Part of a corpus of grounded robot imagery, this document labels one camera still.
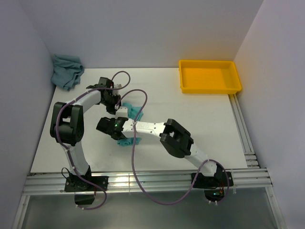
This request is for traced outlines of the teal green t-shirt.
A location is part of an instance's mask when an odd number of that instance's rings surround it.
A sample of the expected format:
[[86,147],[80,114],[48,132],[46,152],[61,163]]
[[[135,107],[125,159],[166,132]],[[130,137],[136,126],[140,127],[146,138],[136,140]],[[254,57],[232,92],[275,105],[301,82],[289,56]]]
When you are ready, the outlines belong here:
[[[126,106],[128,108],[128,118],[130,118],[130,119],[134,119],[141,109],[140,106],[132,106],[131,103],[124,102],[122,105]],[[134,140],[135,140],[135,144],[138,145],[141,141],[141,138],[140,137],[125,138],[125,139],[118,140],[117,144],[122,147],[131,146],[131,145],[133,145]]]

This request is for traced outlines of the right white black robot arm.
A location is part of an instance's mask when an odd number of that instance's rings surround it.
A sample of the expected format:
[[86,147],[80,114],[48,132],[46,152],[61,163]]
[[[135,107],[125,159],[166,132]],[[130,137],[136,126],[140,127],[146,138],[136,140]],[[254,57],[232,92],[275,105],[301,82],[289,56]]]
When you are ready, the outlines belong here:
[[234,185],[232,173],[225,172],[219,163],[209,159],[194,143],[191,133],[173,119],[164,123],[134,121],[126,117],[103,117],[96,129],[109,135],[114,140],[133,137],[133,133],[157,137],[165,150],[175,158],[184,158],[196,168],[206,161],[199,174],[191,173],[194,188],[215,189]]

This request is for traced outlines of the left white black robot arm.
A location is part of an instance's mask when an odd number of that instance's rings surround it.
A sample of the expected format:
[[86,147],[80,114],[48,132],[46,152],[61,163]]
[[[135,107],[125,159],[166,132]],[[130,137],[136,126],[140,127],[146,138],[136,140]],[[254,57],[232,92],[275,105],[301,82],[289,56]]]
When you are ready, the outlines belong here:
[[108,177],[92,176],[91,167],[86,161],[81,140],[84,135],[84,114],[95,105],[102,104],[106,111],[116,114],[121,106],[119,90],[124,86],[115,84],[113,79],[101,77],[97,84],[90,85],[86,91],[69,102],[56,102],[53,107],[50,135],[63,148],[69,168],[65,190],[75,193],[77,207],[92,210],[95,200],[92,194],[88,198],[82,191],[102,191],[106,193]]

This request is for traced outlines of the crumpled grey-blue t-shirt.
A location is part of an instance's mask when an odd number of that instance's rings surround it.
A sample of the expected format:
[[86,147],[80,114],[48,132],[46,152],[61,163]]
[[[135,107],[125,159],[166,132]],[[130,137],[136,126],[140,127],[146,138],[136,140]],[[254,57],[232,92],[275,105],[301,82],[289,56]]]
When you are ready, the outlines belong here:
[[54,55],[53,76],[51,82],[63,90],[69,91],[80,84],[84,67],[77,56]]

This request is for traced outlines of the yellow plastic tray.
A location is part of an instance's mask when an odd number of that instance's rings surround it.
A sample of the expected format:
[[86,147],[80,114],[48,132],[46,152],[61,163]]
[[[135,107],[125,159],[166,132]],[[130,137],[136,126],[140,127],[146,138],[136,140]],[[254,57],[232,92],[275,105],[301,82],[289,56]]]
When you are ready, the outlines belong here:
[[179,73],[184,94],[236,94],[242,90],[232,61],[180,60]]

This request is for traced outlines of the aluminium front rail frame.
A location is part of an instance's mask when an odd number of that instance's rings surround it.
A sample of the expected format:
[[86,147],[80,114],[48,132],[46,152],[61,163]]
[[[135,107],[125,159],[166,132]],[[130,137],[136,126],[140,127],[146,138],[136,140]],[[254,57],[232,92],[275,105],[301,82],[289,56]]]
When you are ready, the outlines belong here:
[[[267,193],[276,228],[285,229],[286,224],[275,198],[272,182],[265,168],[230,169],[229,179],[233,182],[233,191],[238,188],[263,187]],[[108,176],[108,193],[132,193],[139,191],[132,172],[105,173]],[[191,171],[139,172],[140,183],[147,191],[187,190],[191,183]],[[42,173],[29,175],[22,191],[20,204],[13,222],[14,229],[20,229],[31,196],[64,194],[64,178],[60,173]]]

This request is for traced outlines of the aluminium right side rail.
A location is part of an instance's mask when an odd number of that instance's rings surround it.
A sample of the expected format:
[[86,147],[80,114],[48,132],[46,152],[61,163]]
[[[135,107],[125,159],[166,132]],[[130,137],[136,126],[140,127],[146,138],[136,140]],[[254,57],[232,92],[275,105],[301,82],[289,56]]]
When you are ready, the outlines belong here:
[[229,100],[247,163],[246,169],[231,170],[234,186],[236,188],[272,187],[268,170],[262,168],[257,160],[237,96],[229,95]]

